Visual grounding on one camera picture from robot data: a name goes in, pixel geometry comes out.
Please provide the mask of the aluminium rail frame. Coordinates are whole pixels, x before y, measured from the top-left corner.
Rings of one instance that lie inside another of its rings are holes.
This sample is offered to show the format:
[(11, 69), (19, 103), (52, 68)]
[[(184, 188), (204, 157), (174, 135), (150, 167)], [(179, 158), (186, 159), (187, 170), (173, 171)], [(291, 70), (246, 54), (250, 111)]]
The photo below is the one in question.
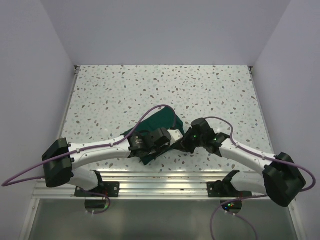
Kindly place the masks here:
[[(116, 200), (206, 200), (207, 183), (222, 181), (227, 172), (108, 172), (102, 180), (119, 182)], [(266, 194), (263, 177), (258, 173), (240, 172), (232, 178), (238, 191)], [(47, 188), (44, 180), (36, 181), (33, 199), (77, 199), (76, 187), (65, 184)]]

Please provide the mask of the green surgical drape cloth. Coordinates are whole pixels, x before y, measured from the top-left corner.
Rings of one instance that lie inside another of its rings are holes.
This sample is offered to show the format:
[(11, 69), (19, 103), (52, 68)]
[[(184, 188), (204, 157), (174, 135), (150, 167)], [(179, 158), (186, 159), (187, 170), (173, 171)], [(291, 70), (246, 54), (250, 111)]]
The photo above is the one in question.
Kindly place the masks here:
[[(128, 140), (132, 144), (146, 144), (148, 147), (157, 145), (159, 147), (164, 144), (169, 144), (168, 130), (179, 130), (183, 136), (185, 131), (183, 129), (183, 122), (178, 116), (173, 113), (169, 107), (164, 107), (162, 110), (153, 114), (149, 118), (143, 120), (135, 131), (129, 136)], [(151, 161), (164, 153), (174, 150), (179, 144), (170, 145), (169, 149), (158, 155), (153, 155), (145, 159), (140, 159), (143, 165), (148, 165)]]

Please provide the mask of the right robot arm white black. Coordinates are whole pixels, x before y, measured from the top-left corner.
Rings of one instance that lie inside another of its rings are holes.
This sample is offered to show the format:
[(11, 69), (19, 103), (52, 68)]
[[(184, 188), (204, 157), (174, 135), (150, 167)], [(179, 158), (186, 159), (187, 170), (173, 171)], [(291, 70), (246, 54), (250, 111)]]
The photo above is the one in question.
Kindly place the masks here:
[(187, 153), (203, 148), (208, 153), (233, 160), (253, 171), (232, 170), (223, 180), (207, 183), (209, 197), (244, 198), (253, 193), (266, 195), (281, 207), (287, 207), (306, 185), (306, 180), (286, 153), (273, 155), (247, 147), (233, 135), (215, 132), (206, 118), (198, 118), (182, 138)]

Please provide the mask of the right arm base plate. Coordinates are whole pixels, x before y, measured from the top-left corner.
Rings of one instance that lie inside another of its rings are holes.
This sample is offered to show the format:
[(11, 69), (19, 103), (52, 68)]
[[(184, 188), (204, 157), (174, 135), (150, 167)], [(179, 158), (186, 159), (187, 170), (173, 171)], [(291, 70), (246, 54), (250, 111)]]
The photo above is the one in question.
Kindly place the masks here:
[(231, 183), (224, 183), (220, 180), (207, 182), (206, 187), (209, 198), (244, 198), (252, 196), (252, 192), (238, 191)]

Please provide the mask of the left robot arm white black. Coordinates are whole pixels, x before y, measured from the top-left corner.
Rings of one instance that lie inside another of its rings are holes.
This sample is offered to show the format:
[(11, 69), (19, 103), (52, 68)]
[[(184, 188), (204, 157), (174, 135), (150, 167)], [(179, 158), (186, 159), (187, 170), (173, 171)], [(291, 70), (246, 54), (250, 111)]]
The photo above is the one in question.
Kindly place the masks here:
[(104, 190), (101, 177), (84, 166), (112, 159), (153, 158), (168, 150), (181, 136), (178, 130), (161, 127), (96, 143), (68, 143), (65, 138), (58, 139), (42, 155), (45, 184), (48, 188), (70, 184), (99, 196)]

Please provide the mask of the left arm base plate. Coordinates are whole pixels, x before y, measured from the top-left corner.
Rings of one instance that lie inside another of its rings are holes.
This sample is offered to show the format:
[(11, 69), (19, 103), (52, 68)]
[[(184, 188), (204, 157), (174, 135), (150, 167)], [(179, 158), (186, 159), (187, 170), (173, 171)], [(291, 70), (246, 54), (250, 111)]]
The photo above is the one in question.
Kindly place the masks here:
[(117, 198), (119, 196), (119, 191), (120, 183), (118, 181), (107, 181), (100, 183), (98, 187), (89, 191), (83, 191), (77, 187), (74, 196), (84, 198), (108, 196), (109, 198)]

